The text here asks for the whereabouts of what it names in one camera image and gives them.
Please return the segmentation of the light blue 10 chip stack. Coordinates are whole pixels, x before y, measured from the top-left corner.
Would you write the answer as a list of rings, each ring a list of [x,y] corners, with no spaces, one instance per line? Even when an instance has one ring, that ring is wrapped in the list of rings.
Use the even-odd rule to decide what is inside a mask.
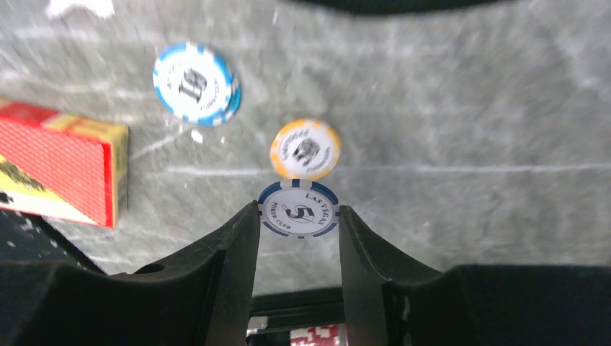
[[[158,54],[152,72],[158,99],[175,116],[197,125],[227,123],[241,105],[241,86],[226,59],[191,42]]]

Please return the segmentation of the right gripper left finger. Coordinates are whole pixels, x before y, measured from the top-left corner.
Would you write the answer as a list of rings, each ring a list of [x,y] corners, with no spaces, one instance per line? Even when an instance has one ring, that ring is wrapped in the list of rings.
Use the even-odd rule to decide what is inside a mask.
[[[3,345],[244,345],[259,247],[256,202],[134,273],[1,260]]]

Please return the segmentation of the yellow 50 chip stack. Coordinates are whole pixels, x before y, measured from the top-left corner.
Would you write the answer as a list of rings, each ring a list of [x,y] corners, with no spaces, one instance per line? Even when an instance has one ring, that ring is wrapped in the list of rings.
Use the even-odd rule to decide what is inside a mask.
[[[275,172],[285,179],[318,180],[336,166],[341,149],[339,134],[330,125],[302,118],[280,129],[269,158]]]

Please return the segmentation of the dark blue 5 chip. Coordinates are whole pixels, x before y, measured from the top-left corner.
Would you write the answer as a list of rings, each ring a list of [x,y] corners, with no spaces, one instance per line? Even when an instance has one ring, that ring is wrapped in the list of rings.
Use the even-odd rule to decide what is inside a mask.
[[[283,237],[317,238],[339,225],[339,199],[319,182],[275,182],[262,191],[257,203],[262,225]]]

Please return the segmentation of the red playing card box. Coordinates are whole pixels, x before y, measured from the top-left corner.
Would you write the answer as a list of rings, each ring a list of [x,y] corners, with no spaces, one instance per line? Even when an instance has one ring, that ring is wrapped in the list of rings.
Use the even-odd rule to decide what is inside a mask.
[[[1,208],[113,229],[128,201],[125,125],[1,100]]]

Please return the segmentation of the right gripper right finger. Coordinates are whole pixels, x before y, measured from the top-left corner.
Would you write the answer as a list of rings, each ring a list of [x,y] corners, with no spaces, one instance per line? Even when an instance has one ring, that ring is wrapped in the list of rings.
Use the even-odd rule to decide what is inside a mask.
[[[340,208],[351,345],[608,345],[610,269],[458,265],[440,272]]]

